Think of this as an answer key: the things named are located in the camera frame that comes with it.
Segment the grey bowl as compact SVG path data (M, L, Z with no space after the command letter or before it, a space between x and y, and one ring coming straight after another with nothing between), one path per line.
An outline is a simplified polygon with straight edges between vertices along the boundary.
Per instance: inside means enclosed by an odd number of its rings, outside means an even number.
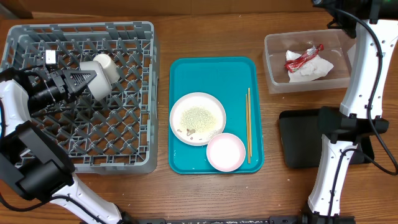
M89 82L88 88L95 100L100 101L111 93L111 84L103 71L101 64L97 61L80 63L80 70L95 71L96 76Z

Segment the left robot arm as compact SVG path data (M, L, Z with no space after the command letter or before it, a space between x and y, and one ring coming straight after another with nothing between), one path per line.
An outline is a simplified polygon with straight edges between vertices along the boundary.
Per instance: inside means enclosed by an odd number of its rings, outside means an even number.
M49 106L76 101L85 90L97 100L111 93L112 82L98 61L60 69L56 56L56 51L48 50L38 65L1 72L1 180L21 198L39 201L26 208L3 198L1 203L15 212L52 203L84 223L135 223L127 212L87 187L66 150L32 121Z

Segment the white napkin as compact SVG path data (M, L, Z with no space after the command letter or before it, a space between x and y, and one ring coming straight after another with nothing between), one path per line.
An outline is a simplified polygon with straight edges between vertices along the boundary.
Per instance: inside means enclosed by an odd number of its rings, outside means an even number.
M287 70L290 83L310 82L321 77L325 77L334 65L317 55L312 60L308 61L298 71L291 73Z

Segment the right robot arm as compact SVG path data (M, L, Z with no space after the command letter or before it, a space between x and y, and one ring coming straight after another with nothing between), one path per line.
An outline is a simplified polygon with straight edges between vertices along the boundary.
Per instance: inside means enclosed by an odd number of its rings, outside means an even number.
M354 223L340 216L340 197L350 160L358 145L388 129L382 96L397 43L397 1L314 1L333 20L328 28L356 39L349 87L340 108L324 106L318 114L322 154L303 223Z

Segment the white cup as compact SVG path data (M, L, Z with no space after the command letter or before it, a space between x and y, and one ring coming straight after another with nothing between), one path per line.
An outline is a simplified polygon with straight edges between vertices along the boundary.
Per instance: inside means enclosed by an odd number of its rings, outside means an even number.
M107 76L110 84L118 82L120 75L117 70L117 65L113 59L107 54L98 54L94 57L94 61L100 63L103 68L104 74Z

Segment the red snack wrapper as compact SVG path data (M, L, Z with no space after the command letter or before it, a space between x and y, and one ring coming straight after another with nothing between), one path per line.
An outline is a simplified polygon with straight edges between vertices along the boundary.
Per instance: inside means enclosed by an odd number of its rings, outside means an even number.
M313 46L310 49L307 49L301 56L296 58L295 60L287 60L284 67L291 73L298 71L301 67L303 67L308 61L315 58L319 51L324 50L323 44L318 46Z

